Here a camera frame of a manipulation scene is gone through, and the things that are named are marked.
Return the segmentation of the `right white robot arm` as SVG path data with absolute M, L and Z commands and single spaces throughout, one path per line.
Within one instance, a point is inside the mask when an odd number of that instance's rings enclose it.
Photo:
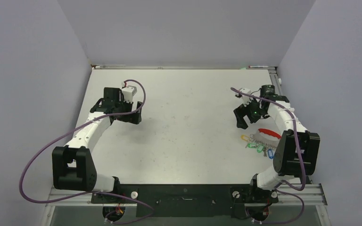
M 259 96 L 253 95 L 249 89 L 231 88 L 231 90 L 243 101 L 233 111 L 238 128 L 248 128 L 245 117 L 250 123 L 271 118 L 282 133 L 273 152 L 272 165 L 251 179 L 247 189 L 249 200 L 258 202 L 271 199 L 272 194 L 282 184 L 296 191 L 303 191 L 306 177 L 315 171 L 320 136 L 310 132 L 301 124 L 289 99 L 276 94 L 275 86 L 261 86 Z

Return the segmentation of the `yellow key tag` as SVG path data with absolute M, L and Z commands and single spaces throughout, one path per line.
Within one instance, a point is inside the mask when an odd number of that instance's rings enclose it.
M 251 140 L 251 138 L 249 136 L 246 136 L 246 135 L 241 135 L 241 139 L 246 141 L 246 142 L 249 142 Z

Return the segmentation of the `red-handled metal key holder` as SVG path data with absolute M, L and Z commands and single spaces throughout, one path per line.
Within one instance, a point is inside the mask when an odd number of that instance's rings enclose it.
M 254 134 L 251 134 L 250 138 L 255 143 L 260 143 L 270 149 L 276 149 L 281 135 L 273 130 L 260 128 Z

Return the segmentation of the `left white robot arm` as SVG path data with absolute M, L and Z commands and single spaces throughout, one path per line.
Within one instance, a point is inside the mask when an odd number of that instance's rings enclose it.
M 133 110 L 134 86 L 104 88 L 103 97 L 90 109 L 87 125 L 81 128 L 64 146 L 52 151 L 53 185 L 59 190 L 103 192 L 109 202 L 120 200 L 119 179 L 98 173 L 92 151 L 114 121 L 132 124 L 141 122 L 142 102 Z

